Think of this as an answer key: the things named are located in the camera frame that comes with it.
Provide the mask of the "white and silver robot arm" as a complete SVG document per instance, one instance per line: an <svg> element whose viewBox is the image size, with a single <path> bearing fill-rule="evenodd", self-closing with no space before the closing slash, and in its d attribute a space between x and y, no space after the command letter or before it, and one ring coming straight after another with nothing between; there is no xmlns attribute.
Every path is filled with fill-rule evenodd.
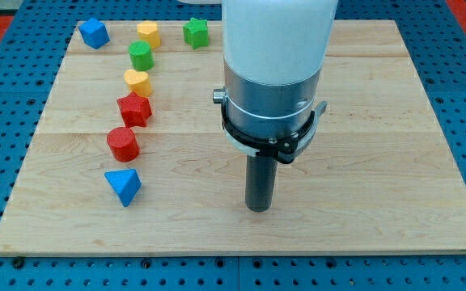
<svg viewBox="0 0 466 291"><path fill-rule="evenodd" d="M222 126L249 162L293 162L326 109L316 88L337 0L223 0Z"/></svg>

